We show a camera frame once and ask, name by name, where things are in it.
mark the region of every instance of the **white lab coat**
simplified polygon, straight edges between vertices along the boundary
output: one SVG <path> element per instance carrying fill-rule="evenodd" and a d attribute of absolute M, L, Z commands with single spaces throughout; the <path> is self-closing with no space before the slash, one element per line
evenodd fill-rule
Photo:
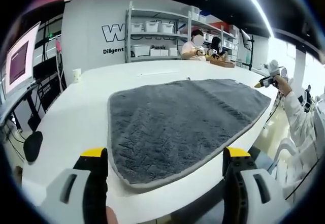
<path fill-rule="evenodd" d="M 290 92 L 284 99 L 284 110 L 289 121 L 291 138 L 298 148 L 298 153 L 287 160 L 286 178 L 282 183 L 286 197 L 315 165 L 322 151 L 315 144 L 314 112 L 305 113 L 294 92 Z M 300 196 L 310 184 L 310 176 L 311 174 L 308 181 L 304 181 L 306 186 L 299 187 L 297 192 L 300 192 Z"/>

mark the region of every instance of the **desk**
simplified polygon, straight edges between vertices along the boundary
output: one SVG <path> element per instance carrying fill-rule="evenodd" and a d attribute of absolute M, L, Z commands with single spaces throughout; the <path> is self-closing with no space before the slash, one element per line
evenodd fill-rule
<path fill-rule="evenodd" d="M 0 127 L 6 123 L 6 120 L 8 119 L 10 113 L 15 110 L 15 108 L 24 98 L 27 98 L 27 102 L 32 114 L 35 117 L 38 117 L 39 121 L 41 120 L 33 103 L 33 100 L 31 99 L 31 92 L 36 87 L 37 84 L 26 85 L 6 98 L 5 102 L 0 105 Z"/>
<path fill-rule="evenodd" d="M 262 78 L 249 70 L 223 68 L 201 61 L 150 61 L 93 69 L 82 74 L 81 81 L 71 84 L 42 119 L 38 130 L 43 144 L 34 164 L 24 165 L 23 189 L 32 202 L 40 204 L 42 192 L 65 168 L 72 168 L 79 155 L 94 147 L 107 147 L 109 96 L 117 91 L 147 84 L 175 80 L 230 78 L 254 86 Z M 277 90 L 259 91 L 271 98 L 270 106 L 256 124 L 237 139 L 232 147 L 249 150 L 271 112 Z M 222 154 L 188 176 L 149 192 L 138 192 L 122 185 L 109 165 L 107 206 L 115 211 L 120 224 L 140 223 L 167 215 L 193 202 L 222 179 Z M 29 188 L 32 182 L 39 191 Z"/>

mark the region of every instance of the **monitor screen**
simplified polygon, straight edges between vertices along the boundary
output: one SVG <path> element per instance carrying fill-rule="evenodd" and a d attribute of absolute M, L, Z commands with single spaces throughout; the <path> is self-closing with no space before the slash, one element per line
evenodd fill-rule
<path fill-rule="evenodd" d="M 6 60 L 6 93 L 33 77 L 33 53 L 40 22 L 29 29 L 11 47 Z"/>

